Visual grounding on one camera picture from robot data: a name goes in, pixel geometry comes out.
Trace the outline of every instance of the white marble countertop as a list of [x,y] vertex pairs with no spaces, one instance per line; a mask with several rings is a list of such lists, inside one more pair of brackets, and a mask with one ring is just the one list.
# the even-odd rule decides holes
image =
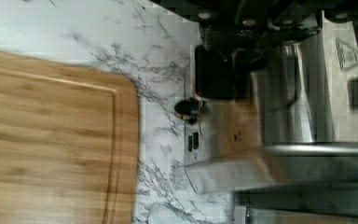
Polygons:
[[0,0],[0,50],[129,77],[141,145],[132,223],[230,223],[229,194],[197,195],[183,165],[184,97],[198,25],[147,0]]

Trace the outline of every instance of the gray marble veining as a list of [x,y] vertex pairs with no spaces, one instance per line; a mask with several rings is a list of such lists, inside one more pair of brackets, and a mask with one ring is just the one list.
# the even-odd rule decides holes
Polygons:
[[133,223],[230,223],[232,196],[185,173],[184,97],[198,25],[146,0],[0,0],[0,50],[121,74],[136,85],[140,158]]

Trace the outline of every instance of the marble countertop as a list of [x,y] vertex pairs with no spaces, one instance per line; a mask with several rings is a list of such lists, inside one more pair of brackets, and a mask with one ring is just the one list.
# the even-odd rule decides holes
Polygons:
[[147,0],[0,0],[0,50],[121,74],[137,86],[140,158],[132,223],[230,223],[232,196],[197,195],[183,165],[184,98],[198,25]]

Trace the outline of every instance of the stainless steel appliance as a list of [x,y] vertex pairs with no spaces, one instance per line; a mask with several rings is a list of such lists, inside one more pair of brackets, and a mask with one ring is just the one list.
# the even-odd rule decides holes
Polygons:
[[[198,148],[186,173],[198,193],[307,183],[358,182],[358,47],[351,23],[266,51],[250,97],[202,102],[186,125]],[[194,138],[186,139],[186,148]]]

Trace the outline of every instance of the bamboo cutting board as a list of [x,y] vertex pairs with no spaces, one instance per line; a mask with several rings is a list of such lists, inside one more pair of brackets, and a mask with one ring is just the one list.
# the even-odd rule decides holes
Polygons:
[[0,224],[131,223],[137,152],[128,79],[0,52]]

